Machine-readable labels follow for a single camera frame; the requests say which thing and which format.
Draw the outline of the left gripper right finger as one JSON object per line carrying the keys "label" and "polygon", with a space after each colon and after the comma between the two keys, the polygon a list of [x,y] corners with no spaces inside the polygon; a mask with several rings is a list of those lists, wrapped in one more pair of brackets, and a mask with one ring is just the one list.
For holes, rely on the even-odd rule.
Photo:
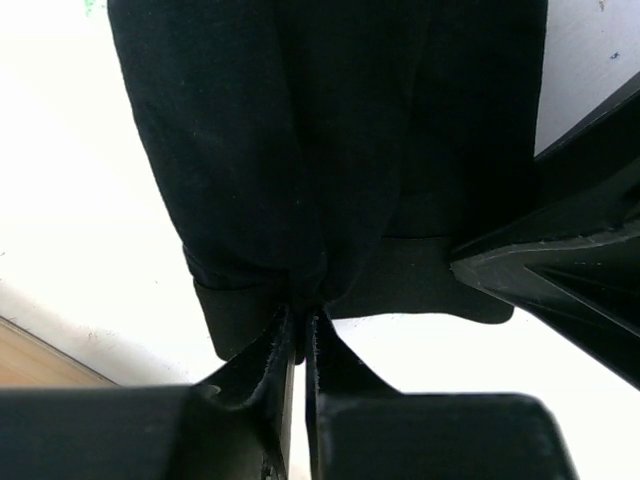
{"label": "left gripper right finger", "polygon": [[404,394],[343,342],[324,309],[309,317],[305,353],[315,479],[577,476],[553,415],[532,396]]}

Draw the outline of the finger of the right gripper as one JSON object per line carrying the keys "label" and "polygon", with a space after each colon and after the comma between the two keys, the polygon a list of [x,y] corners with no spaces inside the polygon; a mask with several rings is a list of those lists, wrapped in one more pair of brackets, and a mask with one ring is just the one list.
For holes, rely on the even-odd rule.
{"label": "finger of the right gripper", "polygon": [[639,221],[559,241],[505,245],[452,264],[466,285],[518,307],[639,385]]}
{"label": "finger of the right gripper", "polygon": [[639,158],[639,76],[634,75],[535,162],[540,191],[526,213],[462,244],[451,254],[459,261],[502,246],[559,238],[566,226],[560,209],[590,192]]}

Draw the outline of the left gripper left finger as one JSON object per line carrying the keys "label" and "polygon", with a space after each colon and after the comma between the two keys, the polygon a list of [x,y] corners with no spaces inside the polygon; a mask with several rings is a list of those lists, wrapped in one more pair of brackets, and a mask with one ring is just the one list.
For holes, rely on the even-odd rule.
{"label": "left gripper left finger", "polygon": [[4,479],[285,479],[293,325],[188,385],[1,392]]}

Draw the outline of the black underwear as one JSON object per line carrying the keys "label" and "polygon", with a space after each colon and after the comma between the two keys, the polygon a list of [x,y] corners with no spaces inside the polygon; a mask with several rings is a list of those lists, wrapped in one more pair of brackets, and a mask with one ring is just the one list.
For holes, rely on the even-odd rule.
{"label": "black underwear", "polygon": [[112,1],[217,355],[278,307],[508,321],[451,250],[538,190],[544,1]]}

